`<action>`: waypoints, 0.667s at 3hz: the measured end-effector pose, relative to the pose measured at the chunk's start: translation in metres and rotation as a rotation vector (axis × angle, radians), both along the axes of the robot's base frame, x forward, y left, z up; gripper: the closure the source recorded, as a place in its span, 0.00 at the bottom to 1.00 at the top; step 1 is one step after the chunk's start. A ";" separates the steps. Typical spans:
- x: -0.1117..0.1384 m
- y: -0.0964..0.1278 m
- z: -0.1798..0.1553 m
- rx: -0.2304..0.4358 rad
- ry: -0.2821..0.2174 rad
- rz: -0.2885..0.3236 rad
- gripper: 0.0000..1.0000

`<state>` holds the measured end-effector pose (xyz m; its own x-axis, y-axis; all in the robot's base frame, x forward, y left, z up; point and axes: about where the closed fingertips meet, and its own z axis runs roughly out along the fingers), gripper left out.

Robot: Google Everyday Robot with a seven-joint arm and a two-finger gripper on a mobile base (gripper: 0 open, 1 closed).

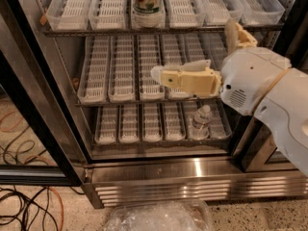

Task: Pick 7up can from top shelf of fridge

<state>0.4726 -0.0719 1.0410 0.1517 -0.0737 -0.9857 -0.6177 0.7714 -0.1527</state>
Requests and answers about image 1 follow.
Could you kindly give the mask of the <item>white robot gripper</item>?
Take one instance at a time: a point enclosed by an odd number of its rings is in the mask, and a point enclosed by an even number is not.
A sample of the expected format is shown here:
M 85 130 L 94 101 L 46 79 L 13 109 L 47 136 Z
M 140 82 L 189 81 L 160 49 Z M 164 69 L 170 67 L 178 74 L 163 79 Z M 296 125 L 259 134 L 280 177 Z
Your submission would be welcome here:
M 221 75 L 210 68 L 210 60 L 156 65 L 150 74 L 161 86 L 198 97 L 216 97 L 220 90 L 224 104 L 251 116 L 268 87 L 291 62 L 268 48 L 256 47 L 257 39 L 233 19 L 226 22 L 224 34 L 229 56 L 223 60 Z

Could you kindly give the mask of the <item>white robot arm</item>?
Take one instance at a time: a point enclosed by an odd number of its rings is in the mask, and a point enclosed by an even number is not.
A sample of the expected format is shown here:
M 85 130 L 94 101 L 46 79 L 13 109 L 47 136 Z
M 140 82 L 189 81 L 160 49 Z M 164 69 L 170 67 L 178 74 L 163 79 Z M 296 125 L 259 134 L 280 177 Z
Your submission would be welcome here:
M 227 56 L 220 71 L 209 60 L 156 65 L 151 77 L 161 86 L 197 97 L 219 97 L 243 116 L 254 116 L 271 131 L 282 154 L 308 175 L 308 75 L 265 47 L 238 22 L 224 27 Z

